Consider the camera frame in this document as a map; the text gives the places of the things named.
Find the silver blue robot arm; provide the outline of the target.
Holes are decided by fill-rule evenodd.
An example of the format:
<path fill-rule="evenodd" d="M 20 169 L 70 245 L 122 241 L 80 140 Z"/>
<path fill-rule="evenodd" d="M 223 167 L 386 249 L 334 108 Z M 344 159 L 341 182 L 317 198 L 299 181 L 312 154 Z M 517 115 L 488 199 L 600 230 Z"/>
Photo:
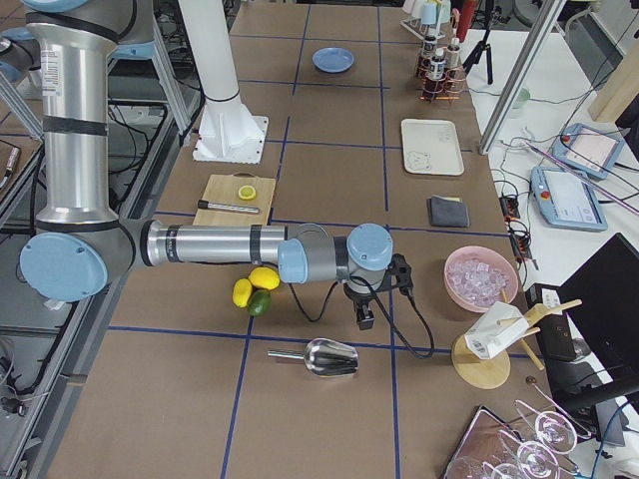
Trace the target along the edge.
<path fill-rule="evenodd" d="M 40 47 L 46 166 L 45 208 L 20 253 L 43 296 L 75 302 L 137 265 L 272 263 L 287 283 L 333 280 L 360 328 L 369 303 L 390 285 L 393 243 L 375 224 L 333 237 L 299 227 L 165 226 L 121 219 L 109 204 L 107 63 L 119 47 L 152 52 L 149 1 L 29 1 L 28 30 Z"/>

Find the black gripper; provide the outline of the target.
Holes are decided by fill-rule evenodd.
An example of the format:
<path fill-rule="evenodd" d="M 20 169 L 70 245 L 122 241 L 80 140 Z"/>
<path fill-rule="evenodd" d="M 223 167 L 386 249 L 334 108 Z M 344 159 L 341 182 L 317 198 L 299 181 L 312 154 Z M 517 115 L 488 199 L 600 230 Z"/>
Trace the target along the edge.
<path fill-rule="evenodd" d="M 374 287 L 363 277 L 355 276 L 343 285 L 343 291 L 353 304 L 356 324 L 360 330 L 369 330 L 374 326 L 374 313 L 370 308 L 373 301 L 381 306 Z"/>

